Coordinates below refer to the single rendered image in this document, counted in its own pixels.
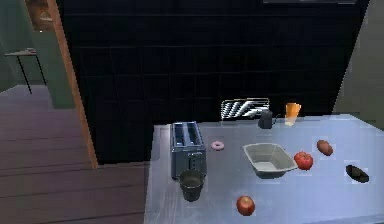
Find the dark green mug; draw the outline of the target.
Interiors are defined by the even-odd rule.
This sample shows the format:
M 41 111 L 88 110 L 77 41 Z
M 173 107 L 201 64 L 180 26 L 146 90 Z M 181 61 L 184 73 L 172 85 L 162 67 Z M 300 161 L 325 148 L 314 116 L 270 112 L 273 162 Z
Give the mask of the dark green mug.
M 204 180 L 204 174 L 198 170 L 185 170 L 180 174 L 179 185 L 186 201 L 194 202 L 200 198 Z

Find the silver blue toaster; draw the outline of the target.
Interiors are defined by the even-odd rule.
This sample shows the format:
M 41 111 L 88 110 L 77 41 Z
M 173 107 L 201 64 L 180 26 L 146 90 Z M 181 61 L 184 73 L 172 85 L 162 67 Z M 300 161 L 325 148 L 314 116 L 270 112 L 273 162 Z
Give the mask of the silver blue toaster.
M 196 121 L 175 122 L 170 129 L 171 177 L 177 180 L 185 170 L 207 174 L 206 147 Z

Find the grey rectangular bowl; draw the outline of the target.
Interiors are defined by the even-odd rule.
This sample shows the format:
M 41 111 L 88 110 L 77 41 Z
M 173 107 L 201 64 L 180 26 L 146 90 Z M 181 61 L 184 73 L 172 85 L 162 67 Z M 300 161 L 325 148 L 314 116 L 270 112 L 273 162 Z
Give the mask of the grey rectangular bowl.
M 256 143 L 243 146 L 244 153 L 261 179 L 280 178 L 298 168 L 284 148 L 275 143 Z

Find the orange translucent cup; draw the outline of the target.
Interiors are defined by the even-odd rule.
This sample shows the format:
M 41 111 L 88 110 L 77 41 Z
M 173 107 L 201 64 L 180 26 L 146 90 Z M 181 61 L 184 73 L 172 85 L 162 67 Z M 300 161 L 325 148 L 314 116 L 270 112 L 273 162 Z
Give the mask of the orange translucent cup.
M 294 125 L 300 110 L 301 110 L 301 105 L 298 103 L 286 104 L 285 124 L 287 126 Z

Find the red apple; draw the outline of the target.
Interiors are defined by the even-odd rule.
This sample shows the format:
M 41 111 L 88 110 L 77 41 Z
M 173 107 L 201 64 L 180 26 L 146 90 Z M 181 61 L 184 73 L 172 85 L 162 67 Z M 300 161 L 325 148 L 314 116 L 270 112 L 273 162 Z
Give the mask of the red apple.
M 255 203 L 249 196 L 240 196 L 236 202 L 238 212 L 243 216 L 251 216 L 255 211 Z

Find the red tomato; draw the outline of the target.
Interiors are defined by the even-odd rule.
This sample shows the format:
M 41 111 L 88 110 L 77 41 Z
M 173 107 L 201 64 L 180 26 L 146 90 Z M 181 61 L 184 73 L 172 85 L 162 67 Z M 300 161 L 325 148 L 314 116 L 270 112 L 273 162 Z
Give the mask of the red tomato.
M 309 153 L 304 151 L 298 152 L 294 156 L 294 160 L 301 170 L 310 170 L 313 166 L 313 158 Z

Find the brown potato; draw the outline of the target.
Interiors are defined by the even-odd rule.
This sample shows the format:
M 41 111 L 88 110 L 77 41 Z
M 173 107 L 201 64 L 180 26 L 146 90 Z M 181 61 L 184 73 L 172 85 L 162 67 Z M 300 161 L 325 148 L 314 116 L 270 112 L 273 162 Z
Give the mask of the brown potato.
M 317 149 L 324 155 L 330 156 L 333 154 L 332 146 L 325 140 L 317 141 Z

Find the black oval dish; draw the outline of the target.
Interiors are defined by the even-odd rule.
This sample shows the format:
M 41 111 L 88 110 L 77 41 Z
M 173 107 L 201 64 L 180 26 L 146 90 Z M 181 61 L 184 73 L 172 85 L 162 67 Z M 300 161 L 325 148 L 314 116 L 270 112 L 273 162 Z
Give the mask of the black oval dish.
M 354 165 L 347 165 L 346 173 L 350 178 L 359 183 L 366 183 L 369 181 L 369 175 Z

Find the black legged side table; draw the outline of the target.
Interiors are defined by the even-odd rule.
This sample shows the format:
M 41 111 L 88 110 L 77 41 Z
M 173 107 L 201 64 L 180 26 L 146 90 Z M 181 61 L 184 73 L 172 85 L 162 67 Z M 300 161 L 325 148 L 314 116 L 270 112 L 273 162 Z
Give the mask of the black legged side table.
M 35 48 L 26 48 L 24 50 L 20 50 L 20 51 L 16 51 L 16 52 L 5 53 L 4 56 L 5 57 L 15 57 L 17 59 L 17 63 L 18 63 L 19 68 L 20 68 L 20 70 L 22 72 L 22 75 L 23 75 L 25 84 L 27 85 L 29 93 L 32 93 L 32 89 L 31 89 L 31 85 L 29 83 L 29 80 L 27 78 L 27 75 L 25 73 L 24 66 L 23 66 L 23 64 L 21 62 L 21 58 L 22 57 L 34 57 L 36 59 L 36 62 L 37 62 L 37 65 L 39 67 L 43 83 L 44 83 L 44 85 L 47 85 L 47 81 L 46 81 L 46 78 L 45 78 L 45 75 L 44 75 L 44 72 L 43 72 L 40 60 L 39 60 L 39 56 L 38 56 L 37 51 L 36 51 Z

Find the brown framed picture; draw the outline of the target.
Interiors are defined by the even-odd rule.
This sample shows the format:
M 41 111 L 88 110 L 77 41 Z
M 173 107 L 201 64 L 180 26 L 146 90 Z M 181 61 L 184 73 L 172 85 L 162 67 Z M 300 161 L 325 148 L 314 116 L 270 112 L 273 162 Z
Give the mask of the brown framed picture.
M 36 32 L 53 32 L 53 20 L 49 13 L 47 0 L 24 0 L 28 15 Z

